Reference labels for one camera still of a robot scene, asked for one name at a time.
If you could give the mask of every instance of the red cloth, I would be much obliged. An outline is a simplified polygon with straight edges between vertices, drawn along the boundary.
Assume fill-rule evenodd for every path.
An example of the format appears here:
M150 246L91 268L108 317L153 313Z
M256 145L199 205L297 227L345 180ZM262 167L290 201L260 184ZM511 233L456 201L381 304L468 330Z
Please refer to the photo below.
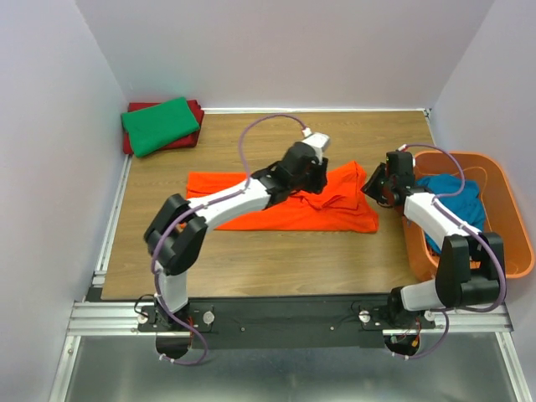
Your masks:
M139 111L141 109L145 109L146 107L151 107L155 105L159 105L159 103L130 103L128 105L128 111ZM179 138L178 140L173 141L160 149L193 148L198 144L199 132L201 131L201 123L203 122L204 111L201 109L201 106L196 100L188 100L188 107L195 116L195 120L197 120L199 123L199 130L193 132L192 134L188 134L185 137ZM132 151L130 137L128 136L128 132L126 132L125 130L123 130L123 152L127 155L132 155L134 153L134 151Z
M356 162L327 174L321 194L299 192L285 202L252 212L219 226L222 230L378 230L378 214L361 192L367 174ZM196 173L188 175L187 198L204 197L232 187L245 179L243 173Z

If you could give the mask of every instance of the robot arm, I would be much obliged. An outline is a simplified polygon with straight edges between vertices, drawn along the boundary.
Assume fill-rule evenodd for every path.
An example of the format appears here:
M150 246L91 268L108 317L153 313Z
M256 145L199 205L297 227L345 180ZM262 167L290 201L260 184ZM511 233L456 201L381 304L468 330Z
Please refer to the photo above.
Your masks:
M427 188L415 184L413 156L387 152L362 191L418 224L441 247L436 277L417 285L396 288L389 297L389 315L433 308L466 307L494 302L499 294L498 273L485 250L456 222L459 219ZM504 271L503 241L464 224L491 247ZM471 269L471 261L479 266Z
M175 194L167 199L147 229L144 240L152 255L163 232L179 215L194 209L164 240L157 258L162 296L176 312L188 303L187 269L197 260L204 236L243 214L261 211L285 201L292 193L321 193L327 184L329 137L313 133L288 149L279 162L251 175L244 182L215 194L188 200Z

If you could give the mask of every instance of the folded cloth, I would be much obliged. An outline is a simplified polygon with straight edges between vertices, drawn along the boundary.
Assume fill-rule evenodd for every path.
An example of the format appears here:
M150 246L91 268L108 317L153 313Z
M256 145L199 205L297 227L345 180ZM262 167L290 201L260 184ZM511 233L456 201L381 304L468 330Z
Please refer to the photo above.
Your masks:
M197 120L199 124L199 130L194 131L192 134L188 134L185 137L179 138L176 141L171 142L170 144L167 144L165 147L160 148L162 149L175 149L175 148L193 148L196 145L198 145L199 140L199 133L201 132L201 126L203 124L203 117L204 117L204 111L201 109L201 106L196 100L188 100L188 107L193 113L193 116L195 117L195 120ZM135 102L130 103L128 105L128 111L139 111L141 109L145 109L147 107L160 105L160 103L145 103L145 102ZM123 133L123 152L127 155L132 155L134 151L132 151L131 146L131 139L128 135L127 131L124 131Z
M437 176L426 176L417 180L417 184L430 189L432 193L454 193L460 188L461 180L450 174L439 174ZM452 211L458 218L465 220L468 224L479 230L484 229L486 221L486 211L482 201L478 198L480 190L477 182L466 180L463 191L455 197L441 198L441 203ZM441 253L441 248L429 235L426 235L426 242L436 253Z
M366 173L350 162L327 174L321 194L299 192L269 209L252 212L219 226L221 230L378 230L378 215L369 207L361 187ZM243 173L190 173L187 198L203 197L234 186Z
M184 98L122 113L121 119L137 157L143 157L199 129Z

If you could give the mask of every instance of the orange basket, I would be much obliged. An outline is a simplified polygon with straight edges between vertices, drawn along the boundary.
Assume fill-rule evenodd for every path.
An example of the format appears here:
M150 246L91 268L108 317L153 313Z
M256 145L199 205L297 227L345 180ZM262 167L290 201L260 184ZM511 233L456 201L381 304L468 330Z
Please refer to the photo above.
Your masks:
M479 153L452 152L468 180L477 182L479 198L486 211L484 231L493 231L504 242L507 278L521 278L534 266L534 253L518 206L501 167ZM415 176L435 176L449 173L460 176L456 166L441 152L421 152L415 156ZM439 256L426 244L425 232L416 224L404 221L404 235L410 268L420 281L428 281L437 272Z

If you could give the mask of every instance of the green cloth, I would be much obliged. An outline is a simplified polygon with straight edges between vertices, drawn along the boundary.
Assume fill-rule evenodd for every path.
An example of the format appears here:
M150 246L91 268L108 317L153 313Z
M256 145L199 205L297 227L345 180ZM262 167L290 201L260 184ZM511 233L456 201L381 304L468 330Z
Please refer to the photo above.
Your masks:
M121 119L137 157L144 157L199 129L185 98L123 113Z

